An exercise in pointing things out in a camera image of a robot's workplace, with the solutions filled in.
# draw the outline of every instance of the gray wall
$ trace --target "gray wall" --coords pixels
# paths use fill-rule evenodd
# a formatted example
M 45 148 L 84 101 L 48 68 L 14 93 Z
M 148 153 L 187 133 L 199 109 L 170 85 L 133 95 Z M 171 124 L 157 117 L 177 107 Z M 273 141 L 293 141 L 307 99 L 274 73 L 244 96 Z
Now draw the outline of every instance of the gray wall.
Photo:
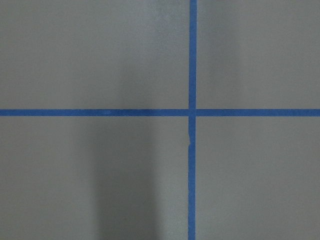
M 320 1 L 198 0 L 197 107 L 318 108 Z M 186 109 L 187 0 L 0 1 L 0 109 Z M 319 119 L 199 117 L 197 240 L 320 238 Z M 0 239 L 176 240 L 187 117 L 1 117 Z

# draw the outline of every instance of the gray floor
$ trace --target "gray floor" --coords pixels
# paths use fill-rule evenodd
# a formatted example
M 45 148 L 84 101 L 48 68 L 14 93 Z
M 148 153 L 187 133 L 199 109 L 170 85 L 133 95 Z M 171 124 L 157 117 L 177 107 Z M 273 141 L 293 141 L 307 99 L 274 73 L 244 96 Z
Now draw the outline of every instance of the gray floor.
M 198 0 L 197 107 L 319 108 L 320 1 Z M 186 109 L 187 0 L 0 1 L 0 109 Z M 320 239 L 320 119 L 199 117 L 197 240 Z M 187 117 L 0 117 L 0 239 L 186 240 Z

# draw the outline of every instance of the gray surface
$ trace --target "gray surface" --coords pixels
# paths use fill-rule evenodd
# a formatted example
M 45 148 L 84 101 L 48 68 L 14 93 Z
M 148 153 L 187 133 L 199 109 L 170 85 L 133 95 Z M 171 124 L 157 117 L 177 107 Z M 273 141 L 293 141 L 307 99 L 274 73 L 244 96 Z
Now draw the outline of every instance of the gray surface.
M 1 117 L 0 239 L 187 239 L 187 122 Z
M 188 108 L 185 0 L 1 0 L 0 109 Z
M 199 0 L 198 108 L 318 108 L 320 1 Z
M 197 119 L 197 240 L 320 238 L 320 119 Z

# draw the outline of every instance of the vertical tape strip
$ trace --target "vertical tape strip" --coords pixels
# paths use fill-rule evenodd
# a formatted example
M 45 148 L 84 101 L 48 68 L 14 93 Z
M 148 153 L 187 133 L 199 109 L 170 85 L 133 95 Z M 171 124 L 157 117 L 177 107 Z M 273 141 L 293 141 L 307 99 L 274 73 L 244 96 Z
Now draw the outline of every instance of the vertical tape strip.
M 189 149 L 188 240 L 196 239 L 196 98 L 197 98 L 197 0 L 190 0 L 189 23 Z

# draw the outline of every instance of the blue painter's tape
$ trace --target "blue painter's tape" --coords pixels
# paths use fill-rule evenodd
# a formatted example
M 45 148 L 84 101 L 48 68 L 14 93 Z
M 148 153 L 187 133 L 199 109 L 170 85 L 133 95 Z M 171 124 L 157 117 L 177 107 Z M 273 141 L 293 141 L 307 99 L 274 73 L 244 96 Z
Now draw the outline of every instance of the blue painter's tape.
M 197 0 L 190 0 L 188 131 L 188 240 L 196 239 L 196 108 L 197 108 Z
M 0 109 L 0 116 L 182 117 L 188 109 Z
M 199 117 L 320 117 L 320 109 L 197 109 Z

